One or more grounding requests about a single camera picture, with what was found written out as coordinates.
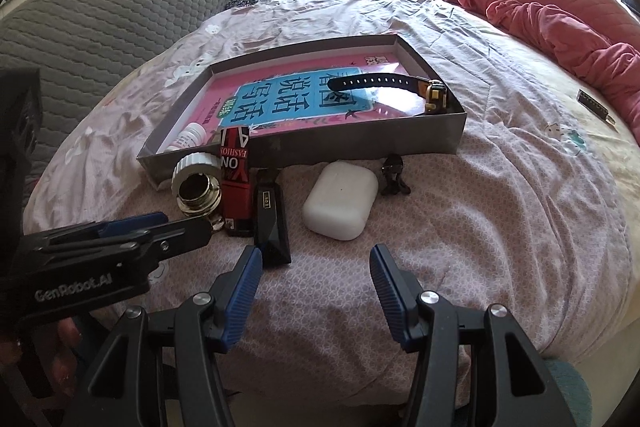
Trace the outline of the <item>person's left hand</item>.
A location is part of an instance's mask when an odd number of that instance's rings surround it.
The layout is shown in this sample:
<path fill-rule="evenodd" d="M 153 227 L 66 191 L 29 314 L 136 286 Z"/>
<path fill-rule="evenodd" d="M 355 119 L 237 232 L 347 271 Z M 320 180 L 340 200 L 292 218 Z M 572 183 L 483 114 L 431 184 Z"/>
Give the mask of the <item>person's left hand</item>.
<path fill-rule="evenodd" d="M 35 333 L 35 347 L 50 383 L 71 395 L 76 384 L 77 360 L 73 350 L 82 335 L 73 319 L 44 325 Z"/>

